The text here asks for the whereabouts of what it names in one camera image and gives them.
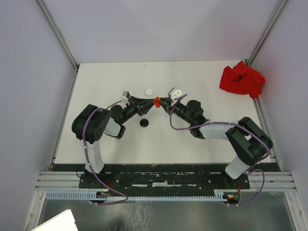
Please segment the orange earbud charging case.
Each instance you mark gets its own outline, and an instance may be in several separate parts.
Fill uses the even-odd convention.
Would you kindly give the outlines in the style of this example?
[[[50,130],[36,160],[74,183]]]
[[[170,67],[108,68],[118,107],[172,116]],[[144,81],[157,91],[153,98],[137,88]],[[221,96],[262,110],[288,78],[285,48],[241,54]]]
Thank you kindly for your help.
[[[155,105],[156,108],[159,108],[161,104],[159,103],[160,97],[155,97],[153,104]]]

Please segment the white earbud charging case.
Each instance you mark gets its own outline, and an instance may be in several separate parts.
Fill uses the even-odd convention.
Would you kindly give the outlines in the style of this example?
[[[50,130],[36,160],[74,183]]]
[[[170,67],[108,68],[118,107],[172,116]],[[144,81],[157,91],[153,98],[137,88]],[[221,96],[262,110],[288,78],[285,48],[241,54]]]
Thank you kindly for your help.
[[[153,96],[154,91],[152,89],[146,89],[144,93],[146,96]]]

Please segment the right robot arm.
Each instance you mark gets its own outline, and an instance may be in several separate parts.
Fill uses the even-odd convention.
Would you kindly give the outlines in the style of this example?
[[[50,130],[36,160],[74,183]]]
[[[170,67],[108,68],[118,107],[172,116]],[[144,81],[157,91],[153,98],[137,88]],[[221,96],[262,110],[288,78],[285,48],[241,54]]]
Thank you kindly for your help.
[[[189,124],[188,128],[176,128],[171,124],[174,130],[189,130],[198,139],[230,142],[236,156],[225,167],[220,177],[224,187],[234,187],[242,174],[247,173],[270,154],[272,140],[251,118],[243,117],[236,122],[211,122],[204,117],[204,110],[199,101],[190,100],[184,105],[180,102],[182,98],[184,97],[172,100],[171,97],[157,97],[154,105],[161,106],[169,116],[176,115]]]

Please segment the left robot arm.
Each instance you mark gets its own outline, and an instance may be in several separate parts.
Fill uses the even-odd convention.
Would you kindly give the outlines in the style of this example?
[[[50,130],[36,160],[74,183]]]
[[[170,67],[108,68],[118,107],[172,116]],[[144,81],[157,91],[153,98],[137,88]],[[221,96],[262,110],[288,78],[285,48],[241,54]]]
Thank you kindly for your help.
[[[100,139],[107,136],[121,139],[125,133],[126,123],[135,115],[143,116],[155,105],[155,99],[141,99],[134,96],[122,98],[120,102],[107,108],[88,104],[72,123],[72,132],[82,142],[86,160],[85,169],[91,172],[90,183],[100,188],[106,184],[106,175],[101,173],[104,162],[101,154]]]

